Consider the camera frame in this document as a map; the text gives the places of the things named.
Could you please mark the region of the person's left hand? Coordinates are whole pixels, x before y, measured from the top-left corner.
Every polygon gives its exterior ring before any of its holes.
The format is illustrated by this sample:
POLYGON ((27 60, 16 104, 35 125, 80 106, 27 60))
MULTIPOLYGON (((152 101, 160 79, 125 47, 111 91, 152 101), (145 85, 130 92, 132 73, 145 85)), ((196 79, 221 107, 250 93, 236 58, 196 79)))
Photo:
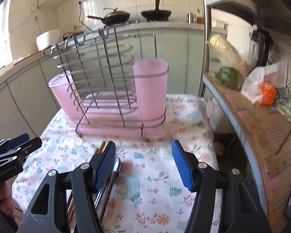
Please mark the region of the person's left hand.
POLYGON ((13 215, 14 212, 11 188, 8 182, 0 185, 0 210, 8 216, 13 215))

